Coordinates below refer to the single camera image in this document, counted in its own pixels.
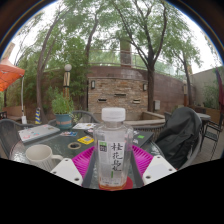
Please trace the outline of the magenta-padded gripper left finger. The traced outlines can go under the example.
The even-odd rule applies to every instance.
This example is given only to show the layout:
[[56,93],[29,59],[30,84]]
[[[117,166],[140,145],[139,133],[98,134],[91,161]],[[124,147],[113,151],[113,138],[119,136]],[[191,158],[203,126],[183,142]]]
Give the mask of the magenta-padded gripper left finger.
[[76,185],[88,188],[91,185],[94,164],[94,148],[90,147],[72,159],[64,158],[51,173]]

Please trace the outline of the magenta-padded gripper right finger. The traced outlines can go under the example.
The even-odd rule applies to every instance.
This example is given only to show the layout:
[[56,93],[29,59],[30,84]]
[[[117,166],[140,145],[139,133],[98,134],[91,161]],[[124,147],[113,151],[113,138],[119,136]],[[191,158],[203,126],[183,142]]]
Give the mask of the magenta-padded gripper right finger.
[[137,146],[133,146],[131,164],[137,187],[143,187],[176,172],[163,156],[153,156]]

